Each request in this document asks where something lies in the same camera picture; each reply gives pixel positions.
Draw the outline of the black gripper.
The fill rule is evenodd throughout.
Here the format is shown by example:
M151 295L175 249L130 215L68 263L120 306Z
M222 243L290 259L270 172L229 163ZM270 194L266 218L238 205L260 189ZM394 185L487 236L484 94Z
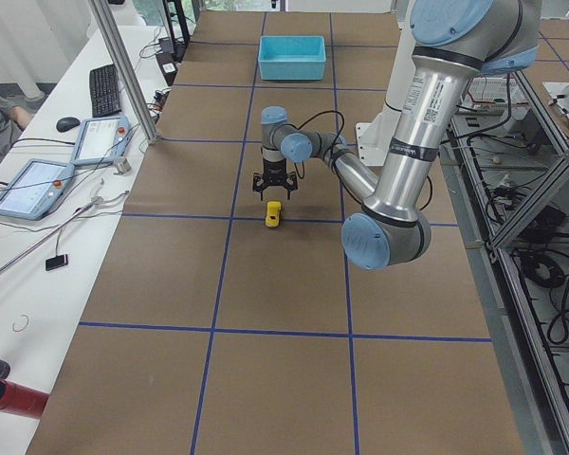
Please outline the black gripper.
M291 198L291 193L298 189L297 174L287 171L286 160L268 161L263 160L263 171L253 174L252 190L264 200L264 191L270 187L282 187L286 190L286 199Z

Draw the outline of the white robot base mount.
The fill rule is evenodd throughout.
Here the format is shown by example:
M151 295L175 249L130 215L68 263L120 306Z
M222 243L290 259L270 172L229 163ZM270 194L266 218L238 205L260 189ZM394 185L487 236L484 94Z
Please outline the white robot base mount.
M358 154L367 166L383 165L415 71L412 60L415 41L410 26L413 5L414 0L395 1L393 11L400 28L400 38L383 109L372 122L356 125Z

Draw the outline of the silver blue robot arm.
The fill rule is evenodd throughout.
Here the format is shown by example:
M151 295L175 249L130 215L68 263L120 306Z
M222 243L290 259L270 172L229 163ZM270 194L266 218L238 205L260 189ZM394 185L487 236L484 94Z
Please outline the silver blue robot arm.
M414 74L380 174L335 133L305 131L283 107L261 116L267 172L289 161L323 161L361 207L341 229L347 258L368 270L411 262L429 247L431 228L416 203L457 103L479 75L525 69L538 53L539 1L417 1L409 15Z

